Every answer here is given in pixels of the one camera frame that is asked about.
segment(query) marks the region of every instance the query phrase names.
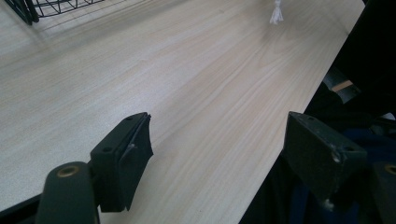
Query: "wood veneer tabletop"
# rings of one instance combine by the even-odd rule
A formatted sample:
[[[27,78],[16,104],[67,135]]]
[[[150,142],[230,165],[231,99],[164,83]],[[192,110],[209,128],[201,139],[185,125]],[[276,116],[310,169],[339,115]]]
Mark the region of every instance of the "wood veneer tabletop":
[[[103,223],[237,223],[361,0],[105,1],[32,27],[0,1],[0,210],[147,111],[154,156]]]

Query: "screw hole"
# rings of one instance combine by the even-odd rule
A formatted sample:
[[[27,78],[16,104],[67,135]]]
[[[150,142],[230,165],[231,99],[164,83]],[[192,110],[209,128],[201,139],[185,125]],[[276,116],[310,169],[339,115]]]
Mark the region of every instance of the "screw hole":
[[[74,175],[78,172],[78,166],[66,166],[62,170],[58,171],[57,176],[59,177],[68,177],[70,175]]]
[[[111,148],[111,147],[105,147],[105,148],[103,148],[103,151],[104,152],[110,152],[112,149],[113,148]]]

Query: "metal wire rack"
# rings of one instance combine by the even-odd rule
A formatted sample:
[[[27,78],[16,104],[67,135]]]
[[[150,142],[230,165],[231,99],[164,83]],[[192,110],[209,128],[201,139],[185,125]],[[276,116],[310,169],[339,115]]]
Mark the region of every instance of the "metal wire rack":
[[[75,10],[80,7],[105,0],[5,0],[8,5],[28,24],[38,22],[39,18],[51,17]]]

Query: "black plastic part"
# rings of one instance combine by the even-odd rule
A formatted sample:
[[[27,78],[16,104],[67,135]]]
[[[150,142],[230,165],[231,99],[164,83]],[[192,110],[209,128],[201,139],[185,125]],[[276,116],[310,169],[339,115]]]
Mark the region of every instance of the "black plastic part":
[[[324,203],[364,168],[367,153],[321,121],[289,112],[282,156]]]
[[[102,212],[120,212],[131,207],[134,192],[149,158],[150,115],[124,119],[91,152],[92,171],[97,175],[95,198]]]
[[[36,223],[99,223],[90,170],[86,163],[69,162],[49,172]]]
[[[0,212],[0,223],[35,223],[40,197],[41,194]]]

